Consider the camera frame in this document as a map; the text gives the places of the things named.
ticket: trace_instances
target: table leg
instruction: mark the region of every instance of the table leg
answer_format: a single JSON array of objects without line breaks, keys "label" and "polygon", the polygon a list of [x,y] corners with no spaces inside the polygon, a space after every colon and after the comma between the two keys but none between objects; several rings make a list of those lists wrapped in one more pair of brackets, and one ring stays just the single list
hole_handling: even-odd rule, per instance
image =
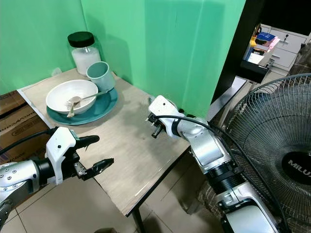
[{"label": "table leg", "polygon": [[136,223],[138,232],[139,233],[146,233],[144,225],[143,225],[142,220],[141,220],[139,207],[135,208],[135,210],[132,212],[132,215],[133,215],[134,221]]}]

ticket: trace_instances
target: green wall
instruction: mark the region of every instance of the green wall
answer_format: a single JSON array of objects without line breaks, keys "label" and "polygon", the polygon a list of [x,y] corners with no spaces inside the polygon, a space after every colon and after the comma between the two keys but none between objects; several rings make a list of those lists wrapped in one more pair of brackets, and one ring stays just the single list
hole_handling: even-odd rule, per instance
[{"label": "green wall", "polygon": [[206,116],[245,0],[82,0],[102,59],[152,95]]},{"label": "green wall", "polygon": [[74,68],[89,30],[120,77],[205,116],[245,0],[0,0],[0,94]]},{"label": "green wall", "polygon": [[81,30],[80,0],[0,0],[0,94],[74,68],[67,36]]}]

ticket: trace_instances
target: black cable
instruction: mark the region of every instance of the black cable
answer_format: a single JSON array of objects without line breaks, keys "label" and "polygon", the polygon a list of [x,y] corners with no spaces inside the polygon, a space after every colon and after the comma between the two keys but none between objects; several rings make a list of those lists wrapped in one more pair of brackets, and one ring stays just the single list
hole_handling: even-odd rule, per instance
[{"label": "black cable", "polygon": [[220,127],[211,124],[212,127],[215,127],[216,129],[218,129],[220,132],[222,132],[226,137],[228,137],[233,143],[234,145],[239,149],[239,151],[242,153],[243,157],[247,160],[247,162],[250,164],[250,166],[252,167],[252,169],[256,172],[256,174],[258,175],[258,177],[260,178],[261,182],[263,183],[263,185],[265,186],[265,188],[268,190],[269,194],[272,197],[272,200],[274,201],[277,209],[279,210],[279,213],[281,214],[281,218],[282,221],[284,223],[284,227],[288,232],[291,232],[289,226],[288,226],[288,222],[285,218],[285,214],[283,212],[283,209],[281,207],[280,202],[278,201],[277,197],[274,195],[272,189],[270,188],[270,186],[267,184],[267,182],[264,180],[263,176],[259,173],[259,171],[256,169],[255,165],[253,164],[253,162],[248,158],[248,156],[246,155],[246,153],[244,152],[244,150],[240,147],[240,145],[236,142],[236,140],[234,140],[234,138],[232,138],[226,131],[222,130]]},{"label": "black cable", "polygon": [[34,133],[30,136],[27,136],[25,138],[22,138],[21,140],[18,140],[17,142],[14,142],[12,143],[11,145],[7,146],[6,148],[0,150],[0,155],[2,155],[3,153],[6,153],[8,150],[12,149],[13,147],[25,142],[25,141],[28,141],[29,139],[32,139],[34,137],[37,137],[37,136],[40,136],[42,134],[49,134],[49,135],[53,135],[53,133],[57,130],[58,127],[55,127],[53,129],[49,129],[49,130],[45,130],[45,131],[41,131],[41,132],[37,132],[37,133]]},{"label": "black cable", "polygon": [[[233,153],[232,153],[230,147],[228,146],[228,144],[223,140],[222,137],[220,137],[220,136],[218,136],[218,135],[216,135],[216,136],[217,136],[217,138],[222,142],[222,144],[224,145],[226,151],[229,153],[229,155],[230,155],[230,157],[232,158],[232,160],[234,161],[234,163],[235,163],[236,165],[240,166],[240,165],[239,165],[239,162],[236,160],[236,158],[235,158],[235,156],[233,155]],[[253,187],[255,187],[255,188],[258,190],[258,192],[260,192],[259,186],[245,173],[245,171],[242,172],[242,175],[250,182],[250,184],[251,184]],[[272,199],[271,199],[269,196],[267,196],[265,193],[260,192],[260,194],[261,194],[268,202],[270,202],[270,203],[272,202]]]},{"label": "black cable", "polygon": [[[218,135],[218,133],[216,132],[216,130],[214,130],[213,128],[211,128],[210,126],[208,126],[207,124],[204,124],[198,120],[189,118],[189,117],[184,117],[184,116],[173,116],[173,115],[161,115],[161,116],[154,116],[155,119],[159,119],[159,118],[173,118],[173,119],[180,119],[180,120],[186,120],[186,121],[190,121],[192,123],[198,124],[203,126],[204,128],[208,129],[209,131],[213,132],[215,135]],[[268,190],[269,194],[272,197],[272,200],[274,201],[274,204],[276,205],[276,208],[279,210],[279,213],[281,215],[282,221],[284,223],[284,227],[288,232],[291,232],[287,220],[285,218],[284,212],[282,210],[282,207],[278,201],[278,199],[276,198],[276,196],[274,195],[272,189],[269,187],[269,185],[266,183],[266,181],[263,179],[262,175],[259,173],[259,171],[256,169],[255,165],[252,163],[252,161],[247,157],[247,155],[245,154],[244,150],[240,147],[240,145],[228,134],[226,133],[224,130],[222,130],[221,128],[219,128],[218,126],[214,126],[215,128],[217,128],[220,132],[222,132],[224,135],[226,135],[234,144],[235,146],[239,149],[239,151],[242,153],[243,157],[248,161],[248,163],[250,164],[250,166],[252,167],[252,169],[256,172],[256,174],[258,175],[258,177],[260,178],[261,182],[263,183],[263,185],[265,186],[265,188]]]}]

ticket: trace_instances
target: cardboard box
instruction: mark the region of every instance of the cardboard box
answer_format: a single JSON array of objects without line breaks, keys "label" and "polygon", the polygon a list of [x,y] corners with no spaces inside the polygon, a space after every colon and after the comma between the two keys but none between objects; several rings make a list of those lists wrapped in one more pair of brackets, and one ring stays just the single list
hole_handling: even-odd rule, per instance
[{"label": "cardboard box", "polygon": [[[20,98],[18,96],[20,95],[17,92],[2,99],[3,96],[0,96],[2,112],[0,115],[0,149],[48,129],[48,126],[33,109],[20,100],[21,96]],[[13,147],[0,155],[0,164],[19,162],[34,156],[44,158],[49,137],[47,134],[43,134]]]},{"label": "cardboard box", "polygon": [[3,114],[14,111],[14,109],[18,108],[22,104],[26,105],[27,103],[17,91],[12,91],[7,94],[1,95],[0,96],[0,117]]}]

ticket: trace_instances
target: white drawer cabinet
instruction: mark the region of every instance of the white drawer cabinet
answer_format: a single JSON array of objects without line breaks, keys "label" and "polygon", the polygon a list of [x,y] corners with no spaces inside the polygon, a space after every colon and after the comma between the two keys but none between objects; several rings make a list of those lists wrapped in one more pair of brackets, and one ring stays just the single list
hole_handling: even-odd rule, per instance
[{"label": "white drawer cabinet", "polygon": [[298,53],[302,43],[306,41],[305,38],[287,32],[271,29],[270,34],[278,36],[280,41],[276,45],[278,48],[287,50],[293,53]]},{"label": "white drawer cabinet", "polygon": [[272,54],[275,64],[289,68],[296,57],[296,53],[276,48]]}]

